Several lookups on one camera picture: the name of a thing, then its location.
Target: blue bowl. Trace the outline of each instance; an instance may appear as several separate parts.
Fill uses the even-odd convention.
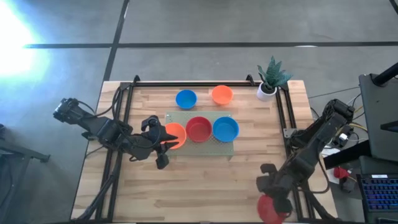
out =
[[[222,142],[234,141],[238,134],[239,125],[230,117],[220,117],[213,124],[213,135]]]
[[[182,109],[189,110],[197,103],[197,95],[192,90],[182,90],[175,97],[175,102]]]

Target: orange bowl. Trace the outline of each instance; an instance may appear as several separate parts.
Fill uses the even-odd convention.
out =
[[[224,85],[216,86],[211,92],[211,97],[218,105],[227,105],[231,102],[233,95],[232,89]]]
[[[185,132],[185,128],[178,123],[169,123],[166,124],[166,132],[167,134],[174,135],[178,137],[176,140],[171,140],[167,142],[178,142],[178,145],[171,147],[170,149],[178,149],[182,145],[184,145],[185,140],[187,140],[187,132]]]

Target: plastic bowl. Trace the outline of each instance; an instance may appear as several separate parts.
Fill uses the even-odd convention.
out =
[[[175,102],[182,109],[189,110],[195,106],[197,95],[192,90],[182,90],[175,97]]]
[[[222,142],[234,141],[238,134],[239,125],[230,117],[220,117],[213,124],[213,135]]]
[[[186,127],[188,137],[194,142],[205,142],[211,136],[211,123],[204,117],[191,118]]]
[[[179,147],[183,146],[185,140],[187,140],[187,132],[185,132],[185,128],[178,123],[169,123],[166,124],[165,127],[167,134],[171,134],[178,137],[178,139],[176,140],[167,141],[167,142],[178,142],[178,145],[175,145],[170,149],[178,149]]]
[[[232,89],[224,85],[216,86],[211,92],[211,97],[218,105],[227,105],[231,102],[233,95]]]

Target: red object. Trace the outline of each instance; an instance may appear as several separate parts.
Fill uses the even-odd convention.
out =
[[[286,213],[276,213],[273,201],[272,198],[261,195],[257,203],[257,212],[265,224],[281,224],[287,216]]]
[[[349,173],[347,170],[344,170],[341,167],[336,167],[333,171],[333,175],[335,175],[336,178],[342,179],[344,177],[348,177]]]
[[[211,123],[204,117],[191,118],[185,127],[188,137],[194,142],[205,142],[211,136]]]

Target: wooden table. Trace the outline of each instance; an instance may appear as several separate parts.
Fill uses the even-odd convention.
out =
[[[98,112],[111,105],[119,84],[103,83]],[[135,87],[129,118],[133,132],[139,133],[141,121],[152,114],[165,124],[167,111],[180,110],[175,104],[175,95],[181,89],[184,88]],[[211,99],[213,87],[189,89],[198,96],[193,110],[232,112],[240,127],[240,134],[234,141],[234,156],[176,156],[170,158],[170,164],[164,170],[157,170],[155,153],[139,162],[129,162],[129,156],[125,155],[114,210],[115,222],[261,222],[256,209],[261,195],[256,188],[256,177],[261,175],[260,165],[274,163],[279,168],[286,160],[276,99],[261,102],[256,98],[256,87],[233,87],[232,102],[221,107]],[[305,129],[313,119],[304,82],[289,81],[289,89],[297,126]],[[98,146],[97,142],[91,142],[88,152]],[[85,160],[72,218],[82,214],[98,193],[105,157],[106,150],[101,150]],[[309,183],[312,190],[325,189],[326,180],[319,165]],[[316,196],[336,217],[331,192]],[[301,202],[306,214],[303,198]],[[287,221],[297,221],[295,212]]]

